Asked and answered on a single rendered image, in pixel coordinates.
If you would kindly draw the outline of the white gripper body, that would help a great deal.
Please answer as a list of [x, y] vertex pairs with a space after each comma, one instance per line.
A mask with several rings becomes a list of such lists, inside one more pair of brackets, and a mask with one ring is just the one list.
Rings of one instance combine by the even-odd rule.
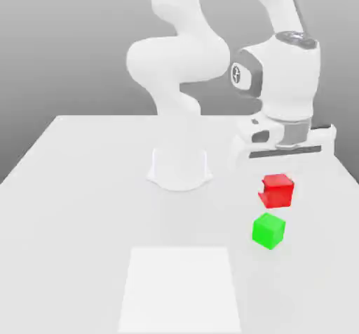
[[332, 148], [309, 145], [292, 149], [245, 148], [232, 157], [232, 173], [236, 175], [279, 173], [317, 173], [336, 161]]

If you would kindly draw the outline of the small red cube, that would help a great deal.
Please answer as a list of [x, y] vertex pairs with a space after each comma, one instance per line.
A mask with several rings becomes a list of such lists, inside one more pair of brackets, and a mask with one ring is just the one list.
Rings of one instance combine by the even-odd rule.
[[265, 175], [263, 192], [258, 195], [266, 208], [291, 206], [294, 182], [286, 174]]

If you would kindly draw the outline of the small green cube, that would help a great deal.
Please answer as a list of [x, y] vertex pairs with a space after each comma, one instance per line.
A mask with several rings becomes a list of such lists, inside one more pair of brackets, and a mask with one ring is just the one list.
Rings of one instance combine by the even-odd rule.
[[264, 213], [253, 222], [252, 240], [273, 250], [283, 240], [285, 226], [286, 221], [283, 219], [270, 213]]

